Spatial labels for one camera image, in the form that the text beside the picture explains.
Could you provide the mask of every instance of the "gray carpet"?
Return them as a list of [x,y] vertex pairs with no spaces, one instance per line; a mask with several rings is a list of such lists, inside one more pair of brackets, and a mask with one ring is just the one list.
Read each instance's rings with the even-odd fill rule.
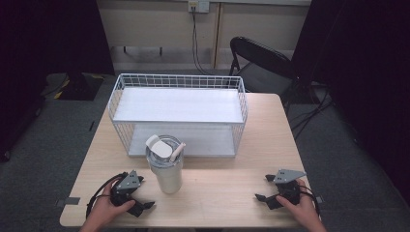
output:
[[[44,92],[63,79],[62,74],[49,76]],[[57,101],[53,95],[47,96],[42,113],[11,150],[11,160],[0,163],[1,232],[77,231],[59,224],[62,208],[55,202],[70,194],[115,79],[106,76],[93,101]],[[289,119],[313,108],[312,104],[293,105]],[[293,120],[291,126],[302,119]],[[324,224],[329,231],[410,231],[407,205],[379,165],[355,144],[353,134],[348,122],[331,106],[316,115],[296,140],[310,185],[325,200],[321,204]]]

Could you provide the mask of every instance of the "person's arm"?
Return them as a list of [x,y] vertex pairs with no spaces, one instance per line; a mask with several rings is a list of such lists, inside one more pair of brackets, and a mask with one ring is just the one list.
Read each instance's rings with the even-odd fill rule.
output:
[[128,201],[118,207],[114,206],[111,203],[111,200],[109,199],[109,194],[112,185],[116,181],[117,180],[113,180],[104,187],[102,194],[97,199],[96,204],[94,204],[94,207],[91,210],[90,215],[85,220],[84,224],[79,230],[80,232],[100,231],[103,227],[105,227],[111,221],[113,221],[117,216],[129,210],[135,204],[135,201],[133,200]]
[[[305,182],[296,180],[301,186],[302,191],[306,191]],[[277,201],[292,213],[293,217],[301,223],[304,228],[310,232],[326,232],[326,228],[319,218],[319,215],[314,209],[311,198],[307,195],[301,194],[301,200],[298,205],[294,205],[282,196],[276,197]]]

